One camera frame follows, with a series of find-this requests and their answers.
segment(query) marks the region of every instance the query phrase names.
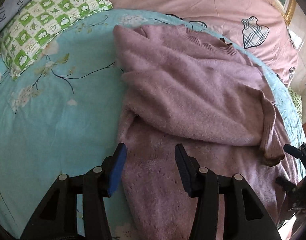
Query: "silver screw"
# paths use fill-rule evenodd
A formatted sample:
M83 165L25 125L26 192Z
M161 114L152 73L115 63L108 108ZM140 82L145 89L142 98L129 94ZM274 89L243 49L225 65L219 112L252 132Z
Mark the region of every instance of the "silver screw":
M94 169L93 169L93 172L95 172L95 173L100 173L100 172L102 172L102 167L101 166L96 166Z
M242 176L241 174L235 174L235 175L234 175L234 178L235 178L236 180L243 180L243 176Z
M58 179L59 180L65 180L65 179L67 179L67 175L66 174L61 174L61 175L58 176Z
M199 168L198 168L198 171L199 171L200 173L207 173L209 170L208 170L206 167L199 167Z

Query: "pink sweater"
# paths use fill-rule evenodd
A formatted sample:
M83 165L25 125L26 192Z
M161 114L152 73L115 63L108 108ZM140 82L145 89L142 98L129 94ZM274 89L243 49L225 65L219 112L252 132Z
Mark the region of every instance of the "pink sweater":
M297 171L284 159L289 139L260 67L184 26L116 26L114 37L128 85L118 138L128 147L123 185L142 239L189 236L196 199L184 192L177 143L217 174L242 174L277 222L284 193L274 179L297 182Z

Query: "pink blanket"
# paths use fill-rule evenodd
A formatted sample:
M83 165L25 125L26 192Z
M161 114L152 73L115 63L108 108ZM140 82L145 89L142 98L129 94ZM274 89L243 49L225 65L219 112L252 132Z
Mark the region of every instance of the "pink blanket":
M270 0L111 0L114 8L143 9L202 21L216 32L247 49L290 83L297 67L286 24Z
M177 143L217 174L242 174L278 222L285 195L274 180L298 182L297 170L284 156L289 139L261 70L232 45L184 26L113 33L129 87L119 128L128 147L122 179L142 239L188 239L196 200L184 192Z

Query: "plaid patch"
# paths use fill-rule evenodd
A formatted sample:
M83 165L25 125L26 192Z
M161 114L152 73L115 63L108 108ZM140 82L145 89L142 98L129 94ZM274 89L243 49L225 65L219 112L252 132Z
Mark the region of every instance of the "plaid patch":
M251 16L249 19L243 19L244 25L243 33L243 44L244 48L253 48L260 46L269 34L269 28L257 24L258 19L255 16Z

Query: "green fabric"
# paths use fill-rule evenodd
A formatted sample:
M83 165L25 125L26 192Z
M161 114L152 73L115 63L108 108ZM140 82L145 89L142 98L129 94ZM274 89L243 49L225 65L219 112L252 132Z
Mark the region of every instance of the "green fabric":
M300 117L300 120L302 122L302 100L301 100L301 96L299 94L297 94L292 88L288 88L288 91L290 93L290 96L292 98L292 101L294 103L295 109L298 112L298 115Z
M0 34L0 54L15 80L50 41L76 21L112 8L109 0L32 0Z

